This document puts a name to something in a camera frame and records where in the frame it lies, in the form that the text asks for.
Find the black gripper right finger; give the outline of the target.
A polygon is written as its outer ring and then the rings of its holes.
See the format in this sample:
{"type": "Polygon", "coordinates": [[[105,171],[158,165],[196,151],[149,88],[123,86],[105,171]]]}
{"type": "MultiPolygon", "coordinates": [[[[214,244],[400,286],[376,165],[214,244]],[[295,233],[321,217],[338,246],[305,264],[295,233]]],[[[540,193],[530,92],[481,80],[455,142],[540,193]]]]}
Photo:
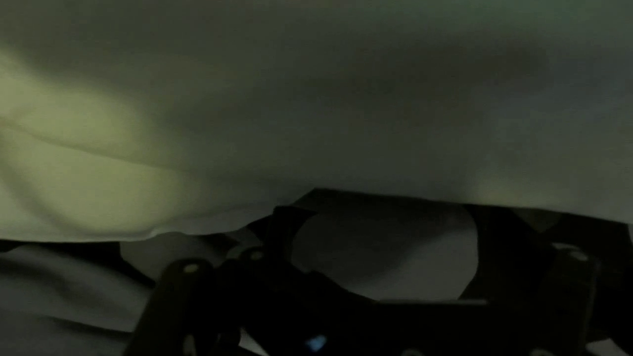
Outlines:
{"type": "Polygon", "coordinates": [[[487,300],[503,356],[584,356],[600,262],[576,248],[495,246],[487,300]]]}

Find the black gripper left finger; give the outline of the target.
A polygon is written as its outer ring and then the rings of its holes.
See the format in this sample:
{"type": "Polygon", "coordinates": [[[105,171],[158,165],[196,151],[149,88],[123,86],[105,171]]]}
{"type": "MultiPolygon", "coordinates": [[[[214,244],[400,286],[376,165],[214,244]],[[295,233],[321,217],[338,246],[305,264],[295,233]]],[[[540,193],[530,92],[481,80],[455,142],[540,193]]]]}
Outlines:
{"type": "Polygon", "coordinates": [[[291,264],[279,258],[204,258],[170,262],[123,356],[289,356],[281,320],[291,264]]]}

